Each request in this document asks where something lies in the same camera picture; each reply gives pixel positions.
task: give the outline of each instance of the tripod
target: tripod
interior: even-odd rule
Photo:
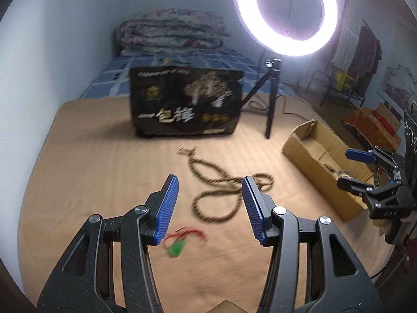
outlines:
[[[251,89],[249,94],[243,99],[241,107],[245,106],[247,102],[262,88],[262,86],[271,80],[271,92],[269,94],[268,119],[266,120],[265,138],[269,139],[271,136],[272,121],[274,120],[275,102],[277,100],[279,76],[281,74],[281,59],[274,59],[274,61],[267,61],[266,66],[269,71],[259,79],[255,87]]]

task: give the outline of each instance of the black box with chinese text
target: black box with chinese text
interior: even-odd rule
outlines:
[[[238,70],[130,69],[130,105],[138,136],[232,134],[240,117]]]

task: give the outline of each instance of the red string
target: red string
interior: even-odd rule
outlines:
[[[197,234],[204,242],[208,240],[206,233],[204,233],[202,230],[196,228],[196,227],[183,227],[175,231],[175,233],[168,234],[163,240],[162,240],[162,246],[167,250],[169,246],[166,246],[165,242],[168,239],[176,238],[174,242],[177,242],[180,239],[185,238],[189,234]]]

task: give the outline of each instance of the glowing white ring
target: glowing white ring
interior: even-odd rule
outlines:
[[[272,30],[259,11],[257,0],[235,0],[235,7],[242,24],[262,45],[281,55],[300,56],[314,53],[322,48],[336,29],[336,0],[321,1],[324,14],[322,24],[316,34],[304,41],[285,37]]]

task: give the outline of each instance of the beige mat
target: beige mat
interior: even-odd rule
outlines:
[[[204,139],[138,139],[130,122],[128,99],[107,98],[66,103],[53,127],[30,179],[20,220],[20,266],[24,289],[36,303],[50,272],[84,221],[93,213],[123,215],[158,191],[168,174],[179,177],[180,193],[168,232],[197,226],[209,238],[206,245],[190,238],[177,259],[162,247],[150,248],[151,261],[166,313],[206,312],[230,300],[255,312],[262,294],[271,253],[255,240],[244,206],[229,222],[200,222],[191,211],[192,199],[207,185],[196,180],[187,157],[178,149],[198,146],[197,155],[215,162],[231,175],[256,172],[274,175],[269,192],[275,203],[297,216],[330,216],[364,263],[374,273],[390,251],[378,238],[367,213],[343,224],[317,190],[282,155],[281,148],[293,128],[303,122],[283,115],[277,102],[272,137],[263,136],[266,117],[243,113],[232,136]],[[308,104],[288,98],[287,112],[318,118]],[[207,214],[224,214],[236,198],[207,198]],[[302,252],[300,282],[305,280]],[[120,269],[115,271],[118,302],[122,304]],[[303,284],[297,304],[302,304]]]

